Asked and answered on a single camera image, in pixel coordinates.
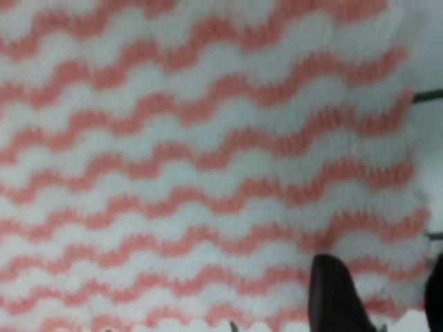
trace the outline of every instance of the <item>pink and white blanket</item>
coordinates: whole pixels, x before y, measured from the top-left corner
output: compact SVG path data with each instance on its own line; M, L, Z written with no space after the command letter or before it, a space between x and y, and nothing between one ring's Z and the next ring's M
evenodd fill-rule
M410 12L0 0L0 331L292 331L316 252L419 305Z

